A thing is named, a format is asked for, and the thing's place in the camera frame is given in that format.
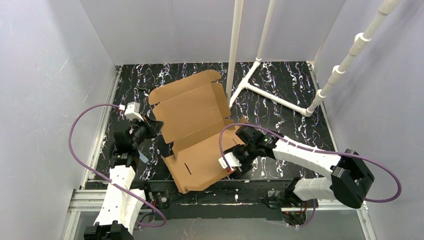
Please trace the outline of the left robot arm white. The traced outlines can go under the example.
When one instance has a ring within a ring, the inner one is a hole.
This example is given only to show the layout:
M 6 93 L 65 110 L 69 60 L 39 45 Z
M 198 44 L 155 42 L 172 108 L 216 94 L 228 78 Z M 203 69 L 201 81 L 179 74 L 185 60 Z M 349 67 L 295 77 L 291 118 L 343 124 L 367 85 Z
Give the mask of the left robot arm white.
M 84 230 L 85 240 L 134 238 L 133 231 L 141 207 L 150 199 L 146 183 L 132 187 L 141 159 L 138 148 L 144 140 L 155 138 L 162 126 L 162 121 L 142 116 L 141 119 L 132 119 L 125 130 L 114 133 L 110 153 L 110 182 L 94 224 Z

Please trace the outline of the brown cardboard box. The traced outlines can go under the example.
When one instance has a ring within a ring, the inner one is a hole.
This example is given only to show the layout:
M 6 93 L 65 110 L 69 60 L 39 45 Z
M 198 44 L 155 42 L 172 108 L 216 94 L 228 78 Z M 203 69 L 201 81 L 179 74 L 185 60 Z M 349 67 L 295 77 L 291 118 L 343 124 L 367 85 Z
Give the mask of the brown cardboard box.
M 172 144 L 173 154 L 163 157 L 178 191 L 204 191 L 228 177 L 222 167 L 222 151 L 242 144 L 230 119 L 221 74 L 204 70 L 152 90 L 148 103 L 157 121 L 163 122 L 161 135 Z

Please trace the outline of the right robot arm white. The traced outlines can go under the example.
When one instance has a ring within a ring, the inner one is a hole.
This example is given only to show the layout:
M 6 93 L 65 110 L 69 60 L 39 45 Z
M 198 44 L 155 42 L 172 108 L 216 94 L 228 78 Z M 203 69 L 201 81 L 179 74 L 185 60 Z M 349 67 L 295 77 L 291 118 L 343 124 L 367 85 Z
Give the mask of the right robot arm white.
M 375 180 L 355 152 L 312 148 L 275 131 L 259 131 L 247 123 L 241 124 L 236 136 L 243 143 L 222 151 L 218 160 L 227 171 L 240 170 L 256 157 L 269 157 L 294 163 L 321 176 L 293 179 L 284 191 L 283 199 L 286 201 L 337 200 L 347 207 L 359 209 Z

